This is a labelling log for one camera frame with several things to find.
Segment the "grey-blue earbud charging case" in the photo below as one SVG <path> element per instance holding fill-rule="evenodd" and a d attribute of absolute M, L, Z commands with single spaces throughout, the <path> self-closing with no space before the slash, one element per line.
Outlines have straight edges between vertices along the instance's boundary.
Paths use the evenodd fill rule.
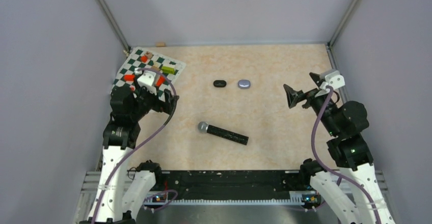
<path fill-rule="evenodd" d="M 237 86 L 240 89 L 249 89 L 251 87 L 251 82 L 247 79 L 241 79 L 238 81 Z"/>

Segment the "black earbud charging case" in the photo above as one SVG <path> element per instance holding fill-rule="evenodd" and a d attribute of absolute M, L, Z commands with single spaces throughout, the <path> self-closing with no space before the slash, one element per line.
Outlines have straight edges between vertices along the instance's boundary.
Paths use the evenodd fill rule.
<path fill-rule="evenodd" d="M 216 88 L 224 88 L 227 85 L 227 82 L 225 80 L 215 80 L 213 82 L 213 86 Z"/>

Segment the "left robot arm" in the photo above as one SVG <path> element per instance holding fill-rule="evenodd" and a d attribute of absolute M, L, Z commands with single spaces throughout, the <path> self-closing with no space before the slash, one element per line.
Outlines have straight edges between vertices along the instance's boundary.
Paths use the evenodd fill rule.
<path fill-rule="evenodd" d="M 160 165 L 145 162 L 137 176 L 125 188 L 128 162 L 145 143 L 153 139 L 173 117 L 179 96 L 174 88 L 165 89 L 164 100 L 145 87 L 129 86 L 111 91 L 110 121 L 103 132 L 102 167 L 93 205 L 84 223 L 136 223 L 136 218 L 150 190 L 163 185 Z M 151 110 L 168 114 L 167 120 L 146 140 L 137 144 L 139 121 Z"/>

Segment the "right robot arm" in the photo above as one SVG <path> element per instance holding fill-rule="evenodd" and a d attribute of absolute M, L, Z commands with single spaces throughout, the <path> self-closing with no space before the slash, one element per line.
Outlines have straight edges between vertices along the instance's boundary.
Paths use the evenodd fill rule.
<path fill-rule="evenodd" d="M 339 223 L 394 223 L 376 178 L 371 151 L 362 136 L 362 131 L 369 127 L 365 106 L 357 101 L 338 106 L 332 100 L 333 94 L 345 86 L 338 70 L 312 72 L 310 77 L 316 88 L 307 92 L 283 86 L 289 108 L 301 103 L 303 108 L 312 108 L 317 116 L 311 132 L 313 158 L 305 160 L 300 167 L 300 186 L 317 191 Z M 319 124 L 331 136 L 328 152 L 337 170 L 324 164 L 318 156 Z"/>

